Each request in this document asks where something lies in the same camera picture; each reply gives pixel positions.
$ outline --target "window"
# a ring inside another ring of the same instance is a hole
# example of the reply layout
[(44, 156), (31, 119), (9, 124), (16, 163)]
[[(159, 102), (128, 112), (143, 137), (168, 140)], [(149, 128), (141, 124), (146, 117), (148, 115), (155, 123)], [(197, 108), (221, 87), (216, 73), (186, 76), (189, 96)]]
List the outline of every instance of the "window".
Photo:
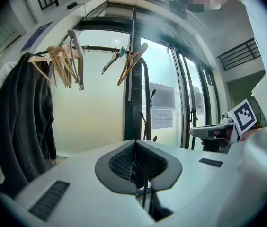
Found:
[[(150, 95), (153, 89), (156, 93), (152, 98), (151, 107), (151, 138), (157, 136), (157, 142), (174, 147), (181, 147), (182, 138), (182, 105), (178, 75), (170, 49), (156, 42), (141, 38), (148, 49), (144, 53), (148, 66)], [(145, 80), (142, 70), (142, 112), (146, 114)], [(142, 139), (144, 122), (142, 121)]]
[(203, 69), (203, 73), (205, 76), (205, 80), (207, 83), (209, 101), (210, 101), (210, 109), (211, 109), (211, 124), (218, 124), (218, 105), (217, 98), (215, 95), (215, 90), (213, 84), (210, 79), (210, 75)]
[[(82, 31), (79, 40), (81, 45), (120, 48), (127, 45), (129, 34), (88, 30)], [(123, 141), (125, 84), (118, 87), (117, 82), (126, 56), (101, 75), (111, 58), (111, 53), (85, 53), (83, 91), (80, 92), (74, 82), (72, 88), (62, 87), (60, 81), (57, 88), (52, 88), (53, 132), (60, 154), (77, 154)]]
[[(205, 126), (205, 102), (201, 80), (196, 69), (196, 64), (190, 59), (183, 57), (180, 54), (181, 64), (184, 69), (188, 94), (189, 94), (189, 107), (190, 110), (195, 107), (196, 109), (196, 127)], [(200, 138), (190, 137), (189, 138), (189, 149), (203, 150)]]

